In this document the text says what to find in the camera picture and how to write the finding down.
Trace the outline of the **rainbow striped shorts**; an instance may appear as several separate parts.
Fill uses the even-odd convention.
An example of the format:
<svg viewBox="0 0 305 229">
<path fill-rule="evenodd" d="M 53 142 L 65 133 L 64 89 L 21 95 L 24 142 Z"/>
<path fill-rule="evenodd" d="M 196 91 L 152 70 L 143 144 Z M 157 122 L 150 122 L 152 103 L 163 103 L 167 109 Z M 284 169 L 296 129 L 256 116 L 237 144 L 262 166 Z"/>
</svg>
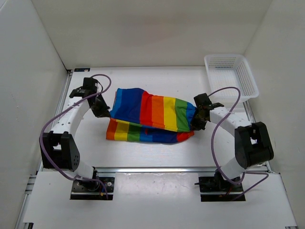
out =
<svg viewBox="0 0 305 229">
<path fill-rule="evenodd" d="M 140 88 L 117 89 L 106 139 L 176 144 L 194 135 L 191 121 L 196 108 L 173 97 Z"/>
</svg>

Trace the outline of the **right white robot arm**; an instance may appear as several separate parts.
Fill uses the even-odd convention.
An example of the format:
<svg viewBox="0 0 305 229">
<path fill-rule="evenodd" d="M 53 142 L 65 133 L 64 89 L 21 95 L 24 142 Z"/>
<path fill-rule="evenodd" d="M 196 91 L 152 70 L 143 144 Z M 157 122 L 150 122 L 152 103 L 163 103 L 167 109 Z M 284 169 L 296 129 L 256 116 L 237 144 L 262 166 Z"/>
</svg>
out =
<svg viewBox="0 0 305 229">
<path fill-rule="evenodd" d="M 204 93 L 194 97 L 196 111 L 191 125 L 194 130 L 204 130 L 207 122 L 216 124 L 211 137 L 211 151 L 217 167 L 214 186 L 221 191 L 231 184 L 242 182 L 248 168 L 274 158 L 267 127 L 262 122 L 251 123 L 229 111 L 221 103 L 212 103 Z M 221 127 L 234 137 L 234 157 L 220 166 L 215 155 L 214 138 Z"/>
</svg>

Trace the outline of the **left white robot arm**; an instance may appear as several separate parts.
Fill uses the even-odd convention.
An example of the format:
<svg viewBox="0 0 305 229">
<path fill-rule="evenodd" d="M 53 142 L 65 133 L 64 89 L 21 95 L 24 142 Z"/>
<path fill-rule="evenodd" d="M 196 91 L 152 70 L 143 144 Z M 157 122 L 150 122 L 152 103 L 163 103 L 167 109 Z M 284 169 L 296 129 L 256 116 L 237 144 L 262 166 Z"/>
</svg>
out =
<svg viewBox="0 0 305 229">
<path fill-rule="evenodd" d="M 69 180 L 83 180 L 89 191 L 98 189 L 100 179 L 96 169 L 81 160 L 74 137 L 89 110 L 97 118 L 110 117 L 110 107 L 102 96 L 106 91 L 97 75 L 85 77 L 83 85 L 70 93 L 67 108 L 45 124 L 39 137 L 43 167 Z"/>
</svg>

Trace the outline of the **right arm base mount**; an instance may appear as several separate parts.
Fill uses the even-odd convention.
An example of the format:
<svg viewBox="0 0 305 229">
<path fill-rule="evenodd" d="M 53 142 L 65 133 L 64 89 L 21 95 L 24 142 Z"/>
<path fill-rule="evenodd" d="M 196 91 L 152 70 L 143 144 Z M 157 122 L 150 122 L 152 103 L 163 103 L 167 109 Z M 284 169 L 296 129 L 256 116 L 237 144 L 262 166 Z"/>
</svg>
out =
<svg viewBox="0 0 305 229">
<path fill-rule="evenodd" d="M 219 172 L 214 176 L 198 177 L 201 202 L 246 201 L 242 184 L 231 184 Z"/>
</svg>

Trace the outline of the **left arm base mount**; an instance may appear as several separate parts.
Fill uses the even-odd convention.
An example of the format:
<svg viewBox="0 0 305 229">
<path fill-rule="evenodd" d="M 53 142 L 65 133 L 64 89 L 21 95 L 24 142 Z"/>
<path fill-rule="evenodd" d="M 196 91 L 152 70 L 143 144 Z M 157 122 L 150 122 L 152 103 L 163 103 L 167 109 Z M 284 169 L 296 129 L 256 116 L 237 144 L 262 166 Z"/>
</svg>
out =
<svg viewBox="0 0 305 229">
<path fill-rule="evenodd" d="M 113 200 L 115 177 L 97 175 L 105 185 L 106 190 L 99 182 L 75 180 L 72 184 L 71 200 Z"/>
</svg>

